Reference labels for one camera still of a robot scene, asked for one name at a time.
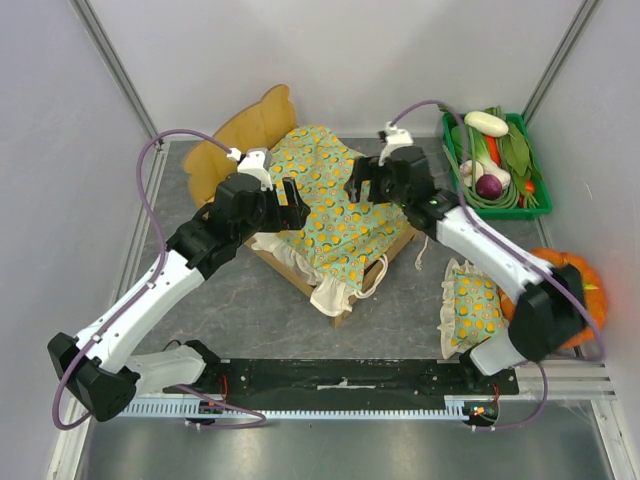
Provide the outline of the white rope tie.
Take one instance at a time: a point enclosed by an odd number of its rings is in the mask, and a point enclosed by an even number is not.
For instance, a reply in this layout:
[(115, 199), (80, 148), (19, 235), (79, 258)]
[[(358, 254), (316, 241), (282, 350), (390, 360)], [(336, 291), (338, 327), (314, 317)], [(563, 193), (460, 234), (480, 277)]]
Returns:
[(428, 248), (429, 245), (429, 237), (425, 236), (424, 237), (424, 241), (422, 244), (421, 249), (419, 250), (418, 254), (416, 255), (415, 261), (414, 261), (414, 268), (417, 271), (421, 271), (423, 269), (423, 257), (425, 255), (425, 252)]
[(355, 292), (355, 297), (367, 299), (372, 297), (385, 278), (389, 268), (389, 259), (386, 254), (381, 255), (365, 273), (362, 281), (362, 289)]

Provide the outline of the lemon print cushion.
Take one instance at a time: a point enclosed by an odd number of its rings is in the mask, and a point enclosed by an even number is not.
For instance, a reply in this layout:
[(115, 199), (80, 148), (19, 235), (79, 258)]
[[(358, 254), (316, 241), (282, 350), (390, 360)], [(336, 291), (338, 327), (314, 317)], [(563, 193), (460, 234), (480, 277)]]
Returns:
[(271, 153), (274, 184), (282, 187), (282, 179), (292, 177), (311, 213), (302, 230), (259, 233), (251, 248), (272, 255), (308, 285), (310, 303), (322, 314), (338, 317), (352, 310), (355, 292), (362, 289), (371, 265), (383, 254), (390, 262), (393, 249), (406, 245), (409, 224), (399, 208), (369, 202), (367, 184), (361, 200), (349, 202), (343, 187), (361, 154), (330, 129), (295, 128)]

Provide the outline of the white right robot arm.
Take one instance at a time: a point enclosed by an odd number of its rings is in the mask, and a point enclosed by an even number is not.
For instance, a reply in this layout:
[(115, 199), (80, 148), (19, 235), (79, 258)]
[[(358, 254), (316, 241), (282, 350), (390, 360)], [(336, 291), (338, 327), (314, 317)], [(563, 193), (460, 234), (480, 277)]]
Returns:
[(435, 186), (422, 148), (404, 146), (387, 158), (358, 157), (344, 190), (349, 200), (394, 204), (410, 225), (456, 251), (493, 280), (515, 313), (507, 330), (464, 353), (458, 381), (467, 392), (483, 392), (494, 374), (526, 361), (540, 362), (587, 326), (580, 271), (555, 267), (523, 250), (463, 205), (458, 194)]

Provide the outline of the wooden pet bed frame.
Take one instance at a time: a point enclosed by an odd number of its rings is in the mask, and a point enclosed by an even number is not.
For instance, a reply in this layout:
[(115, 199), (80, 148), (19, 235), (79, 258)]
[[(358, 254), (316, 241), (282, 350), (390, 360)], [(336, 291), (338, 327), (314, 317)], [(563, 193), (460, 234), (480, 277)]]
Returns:
[[(243, 152), (252, 148), (267, 148), (271, 151), (287, 133), (298, 127), (302, 126), (297, 123), (295, 107), (289, 100), (288, 86), (277, 85), (268, 90), (260, 101), (245, 108), (228, 120), (215, 133), (214, 137), (226, 146), (236, 147)], [(410, 227), (410, 234), (411, 238), (406, 245), (416, 234), (415, 229), (412, 227)], [(285, 267), (279, 265), (272, 255), (255, 252), (251, 248), (252, 242), (253, 237), (247, 240), (245, 244), (257, 256), (262, 258), (290, 283), (306, 294), (310, 301), (311, 288), (296, 278), (295, 275), (288, 272)], [(403, 248), (393, 249), (394, 256), (390, 262)], [(338, 317), (329, 318), (333, 325), (339, 326), (351, 311), (343, 313)]]

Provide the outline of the white front rope tie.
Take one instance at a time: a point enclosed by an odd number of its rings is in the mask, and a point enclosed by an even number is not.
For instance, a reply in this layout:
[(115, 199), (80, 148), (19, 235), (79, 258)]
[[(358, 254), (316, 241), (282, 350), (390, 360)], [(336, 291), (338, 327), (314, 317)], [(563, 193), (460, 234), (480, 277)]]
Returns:
[(365, 273), (362, 281), (362, 289), (355, 292), (355, 297), (367, 299), (372, 297), (385, 278), (389, 268), (389, 259), (386, 254), (381, 255)]

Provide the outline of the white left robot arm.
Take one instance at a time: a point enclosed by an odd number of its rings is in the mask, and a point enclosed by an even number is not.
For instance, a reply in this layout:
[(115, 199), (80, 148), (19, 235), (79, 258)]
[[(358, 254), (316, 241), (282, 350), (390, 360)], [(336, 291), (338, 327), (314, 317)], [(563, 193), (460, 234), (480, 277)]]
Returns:
[(219, 382), (211, 352), (196, 343), (134, 357), (146, 334), (190, 292), (235, 258), (256, 233), (296, 231), (310, 213), (296, 182), (282, 180), (286, 202), (275, 187), (264, 188), (247, 173), (232, 173), (216, 188), (212, 201), (180, 225), (161, 245), (160, 254), (140, 280), (107, 312), (71, 336), (60, 332), (47, 344), (59, 385), (99, 422), (120, 414), (144, 388), (188, 384), (208, 393)]

